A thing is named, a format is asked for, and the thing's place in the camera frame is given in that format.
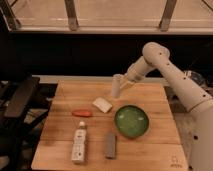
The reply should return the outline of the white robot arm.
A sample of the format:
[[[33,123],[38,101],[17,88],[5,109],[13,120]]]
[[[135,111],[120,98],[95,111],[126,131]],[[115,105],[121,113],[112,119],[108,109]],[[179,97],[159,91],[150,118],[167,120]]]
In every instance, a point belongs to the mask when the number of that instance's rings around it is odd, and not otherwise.
[[[124,74],[121,89],[141,81],[157,69],[196,120],[189,165],[193,171],[213,171],[213,97],[177,68],[169,57],[166,47],[155,42],[146,43],[142,56]]]

